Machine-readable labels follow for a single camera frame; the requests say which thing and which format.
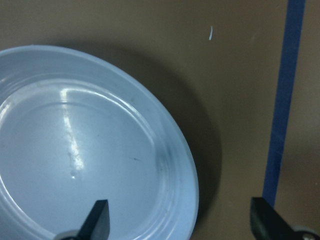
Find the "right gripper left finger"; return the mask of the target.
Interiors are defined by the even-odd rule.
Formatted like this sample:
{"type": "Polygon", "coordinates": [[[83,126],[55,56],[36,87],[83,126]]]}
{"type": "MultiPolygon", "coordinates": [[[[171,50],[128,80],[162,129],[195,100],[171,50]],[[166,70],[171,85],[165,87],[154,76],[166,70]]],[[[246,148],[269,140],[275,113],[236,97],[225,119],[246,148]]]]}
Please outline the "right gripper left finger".
{"type": "Polygon", "coordinates": [[[107,240],[110,235],[110,212],[107,199],[97,200],[79,232],[77,240],[107,240]]]}

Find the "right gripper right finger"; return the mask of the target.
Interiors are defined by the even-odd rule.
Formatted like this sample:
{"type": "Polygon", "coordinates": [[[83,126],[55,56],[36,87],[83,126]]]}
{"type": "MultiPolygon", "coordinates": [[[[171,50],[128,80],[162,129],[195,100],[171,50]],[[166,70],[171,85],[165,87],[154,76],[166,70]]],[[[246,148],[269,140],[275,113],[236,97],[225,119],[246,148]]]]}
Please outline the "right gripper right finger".
{"type": "Polygon", "coordinates": [[[256,240],[294,240],[295,232],[263,197],[252,197],[250,229],[256,240]]]}

